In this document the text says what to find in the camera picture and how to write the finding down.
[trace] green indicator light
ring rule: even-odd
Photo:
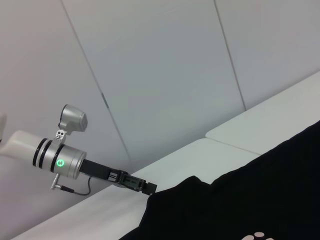
[[[59,159],[57,162],[56,162],[56,165],[58,167],[62,167],[63,165],[65,165],[65,161],[63,159]]]

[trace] black cloth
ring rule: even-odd
[[[320,239],[319,171],[320,122],[212,184],[193,176],[150,196],[121,240]]]

